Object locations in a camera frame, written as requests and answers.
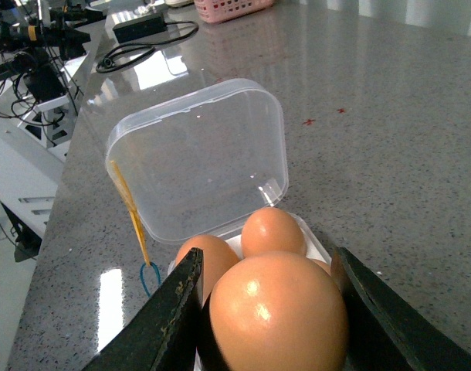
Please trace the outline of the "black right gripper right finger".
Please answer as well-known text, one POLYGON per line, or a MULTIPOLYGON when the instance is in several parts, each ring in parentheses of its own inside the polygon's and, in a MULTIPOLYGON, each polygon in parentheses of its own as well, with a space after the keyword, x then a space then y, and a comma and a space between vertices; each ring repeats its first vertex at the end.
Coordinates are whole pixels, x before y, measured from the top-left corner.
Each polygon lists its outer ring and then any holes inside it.
POLYGON ((441 333, 347 248, 331 263, 347 307, 353 370, 471 370, 471 354, 441 333))

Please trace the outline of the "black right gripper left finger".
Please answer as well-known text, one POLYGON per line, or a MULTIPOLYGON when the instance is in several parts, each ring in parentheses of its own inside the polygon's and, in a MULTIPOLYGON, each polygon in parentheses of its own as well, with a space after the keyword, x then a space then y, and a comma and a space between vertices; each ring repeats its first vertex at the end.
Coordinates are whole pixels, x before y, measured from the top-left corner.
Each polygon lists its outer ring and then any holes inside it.
POLYGON ((193 370, 203 304, 203 251, 192 248, 85 370, 193 370))

